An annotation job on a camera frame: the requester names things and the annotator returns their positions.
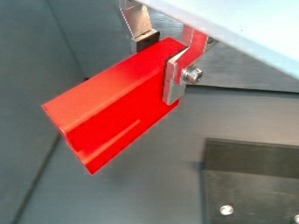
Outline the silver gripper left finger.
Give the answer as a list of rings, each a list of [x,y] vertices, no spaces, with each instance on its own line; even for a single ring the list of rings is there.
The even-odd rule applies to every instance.
[[[136,0],[118,0],[118,11],[130,41],[130,52],[139,53],[154,45],[160,32],[152,27],[147,7]]]

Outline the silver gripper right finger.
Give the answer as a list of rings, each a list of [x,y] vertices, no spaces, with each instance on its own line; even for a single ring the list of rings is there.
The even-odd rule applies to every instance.
[[[195,84],[202,79],[202,70],[192,62],[205,54],[209,36],[183,26],[182,42],[186,48],[168,60],[164,71],[163,102],[172,105],[183,96],[187,84]]]

